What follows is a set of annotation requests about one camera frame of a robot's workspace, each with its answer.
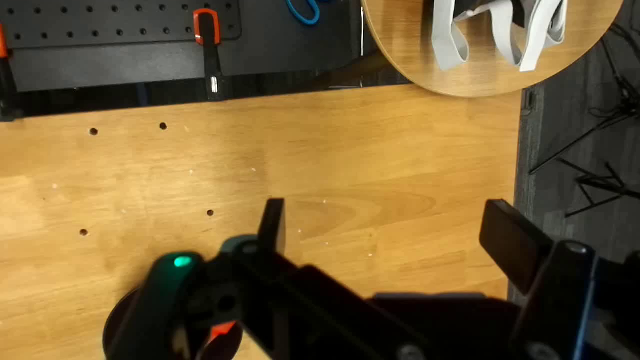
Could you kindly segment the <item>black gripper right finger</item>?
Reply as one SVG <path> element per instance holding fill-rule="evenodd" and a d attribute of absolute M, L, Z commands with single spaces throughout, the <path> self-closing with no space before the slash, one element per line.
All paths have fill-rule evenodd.
<path fill-rule="evenodd" d="M 480 244 L 513 286 L 527 293 L 555 240 L 506 199 L 489 199 L 484 204 Z"/>

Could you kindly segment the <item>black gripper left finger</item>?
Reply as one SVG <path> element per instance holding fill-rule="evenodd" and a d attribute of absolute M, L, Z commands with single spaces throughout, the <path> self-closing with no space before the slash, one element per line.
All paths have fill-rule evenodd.
<path fill-rule="evenodd" d="M 270 198 L 258 226 L 258 244 L 268 252 L 285 252 L 286 246 L 286 201 Z"/>

